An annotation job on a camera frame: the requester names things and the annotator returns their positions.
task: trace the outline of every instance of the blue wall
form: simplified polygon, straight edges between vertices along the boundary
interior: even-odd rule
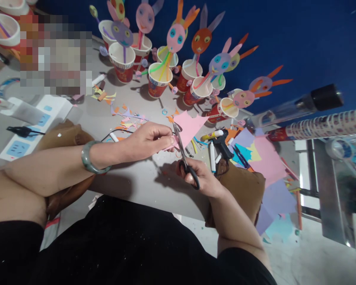
[[[125,1],[125,13],[134,32],[138,31],[135,13],[140,2]],[[177,2],[165,0],[156,16],[154,29],[148,34],[154,47],[166,45]],[[213,33],[210,47],[200,57],[202,66],[208,66],[230,36],[233,48],[249,33],[241,53],[259,45],[234,71],[225,73],[225,91],[247,89],[253,79],[268,75],[280,65],[284,67],[273,79],[293,79],[288,84],[273,87],[271,95],[256,101],[247,110],[264,111],[330,83],[335,83],[343,92],[344,106],[310,117],[356,108],[356,0],[185,0],[184,17],[194,4],[202,8],[204,3],[208,6],[209,23],[221,11],[226,13]],[[87,30],[100,37],[88,9],[90,4],[97,8],[100,20],[111,19],[105,0],[39,0],[37,6],[50,14],[68,15],[69,22],[85,24]],[[199,20],[200,16],[189,27],[184,47],[178,52],[179,64],[193,56],[191,40],[199,28]]]

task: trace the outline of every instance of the paper rabbit craft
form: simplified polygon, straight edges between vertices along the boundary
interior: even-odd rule
[[[273,81],[272,77],[280,72],[283,65],[277,67],[268,76],[260,76],[253,80],[249,85],[249,91],[253,92],[256,98],[264,97],[270,95],[272,92],[269,91],[273,86],[286,84],[292,81],[292,79],[282,79]]]

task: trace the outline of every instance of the black cap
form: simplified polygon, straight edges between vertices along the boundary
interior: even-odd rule
[[[318,111],[325,111],[344,105],[343,97],[335,84],[323,86],[311,91],[311,98]]]

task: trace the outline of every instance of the white marker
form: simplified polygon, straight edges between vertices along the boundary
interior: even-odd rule
[[[114,133],[110,133],[110,137],[113,139],[114,142],[119,142],[119,139],[115,136]]]
[[[213,142],[210,142],[210,161],[211,161],[211,171],[212,173],[215,173],[216,172],[215,147]]]

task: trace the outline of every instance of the glue stick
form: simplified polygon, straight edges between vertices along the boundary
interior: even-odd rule
[[[214,131],[213,133],[209,133],[208,135],[204,135],[202,137],[202,140],[205,141],[205,140],[208,140],[208,139],[213,139],[213,138],[216,138],[216,137],[220,137],[224,134],[224,132],[222,130],[217,130],[217,131]]]

